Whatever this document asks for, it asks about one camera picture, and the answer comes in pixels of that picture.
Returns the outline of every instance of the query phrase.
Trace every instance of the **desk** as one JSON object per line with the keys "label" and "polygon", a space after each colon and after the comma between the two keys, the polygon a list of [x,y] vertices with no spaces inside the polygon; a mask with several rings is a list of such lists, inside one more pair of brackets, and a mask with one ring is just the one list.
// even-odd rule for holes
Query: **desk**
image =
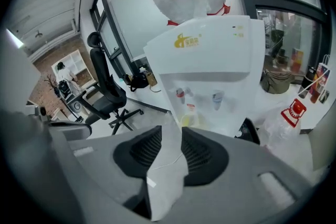
{"label": "desk", "polygon": [[324,104],[319,100],[313,104],[310,101],[311,94],[308,93],[306,98],[302,99],[297,96],[300,85],[291,84],[287,92],[282,94],[271,94],[265,92],[259,85],[255,97],[254,107],[248,112],[255,127],[260,127],[264,122],[267,114],[274,110],[280,110],[282,107],[287,108],[294,98],[300,100],[307,108],[307,111],[301,118],[301,129],[313,129],[329,111],[334,100],[328,98]]}
{"label": "desk", "polygon": [[[170,110],[170,105],[166,101],[162,91],[152,92],[149,86],[142,89],[137,89],[135,92],[131,92],[130,88],[125,84],[123,80],[115,80],[115,82],[126,92],[126,96],[130,99],[155,106],[157,108]],[[159,91],[160,86],[157,84],[152,87],[153,91]]]}

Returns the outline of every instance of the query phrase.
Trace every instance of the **water bottle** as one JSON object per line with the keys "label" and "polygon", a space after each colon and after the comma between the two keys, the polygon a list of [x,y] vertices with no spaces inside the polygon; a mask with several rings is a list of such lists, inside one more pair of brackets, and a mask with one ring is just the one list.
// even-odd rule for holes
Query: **water bottle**
{"label": "water bottle", "polygon": [[300,90],[299,90],[299,92],[301,92],[299,94],[299,97],[301,97],[303,99],[306,98],[306,95],[309,92],[310,87],[307,88],[307,89],[305,89],[305,88],[308,87],[309,85],[311,85],[313,83],[315,73],[316,73],[316,69],[314,67],[308,67],[307,74],[303,78],[303,81],[302,81],[302,84],[301,84],[301,87],[300,87]]}
{"label": "water bottle", "polygon": [[306,110],[298,99],[294,99],[289,108],[269,114],[258,130],[261,145],[272,151],[282,141],[299,135],[300,118]]}

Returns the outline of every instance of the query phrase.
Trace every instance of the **ceiling light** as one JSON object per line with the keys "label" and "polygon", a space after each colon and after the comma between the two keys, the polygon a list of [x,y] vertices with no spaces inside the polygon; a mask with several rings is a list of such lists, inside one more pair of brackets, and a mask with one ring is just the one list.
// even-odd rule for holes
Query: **ceiling light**
{"label": "ceiling light", "polygon": [[11,38],[12,41],[15,43],[15,45],[16,45],[18,48],[20,48],[20,47],[23,45],[23,43],[21,42],[21,40],[19,40],[16,36],[14,36],[14,35],[12,34],[12,32],[9,31],[8,29],[7,29],[7,32],[9,33],[10,38]]}
{"label": "ceiling light", "polygon": [[42,33],[40,33],[38,30],[37,30],[37,34],[35,35],[35,38],[41,38],[43,36]]}

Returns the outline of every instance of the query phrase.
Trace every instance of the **yellow logo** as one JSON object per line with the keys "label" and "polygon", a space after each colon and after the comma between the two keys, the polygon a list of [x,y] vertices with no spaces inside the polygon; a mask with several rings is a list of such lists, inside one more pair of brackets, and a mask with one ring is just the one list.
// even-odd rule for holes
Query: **yellow logo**
{"label": "yellow logo", "polygon": [[197,37],[183,37],[183,34],[179,34],[177,36],[177,40],[174,43],[174,46],[176,48],[184,48],[184,45],[186,47],[191,47],[191,46],[197,46],[198,45],[198,38]]}

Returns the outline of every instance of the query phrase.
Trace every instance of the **black bag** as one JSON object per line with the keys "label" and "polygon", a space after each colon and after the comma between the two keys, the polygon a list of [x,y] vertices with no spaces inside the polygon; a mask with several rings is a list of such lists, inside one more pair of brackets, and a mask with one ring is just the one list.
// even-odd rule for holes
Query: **black bag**
{"label": "black bag", "polygon": [[58,83],[58,89],[64,95],[64,98],[66,98],[68,95],[71,94],[71,90],[69,88],[68,82],[65,80],[61,80]]}
{"label": "black bag", "polygon": [[144,73],[139,73],[133,76],[131,84],[129,86],[130,86],[131,92],[135,92],[136,89],[145,88],[148,85],[149,84],[148,84],[146,75]]}

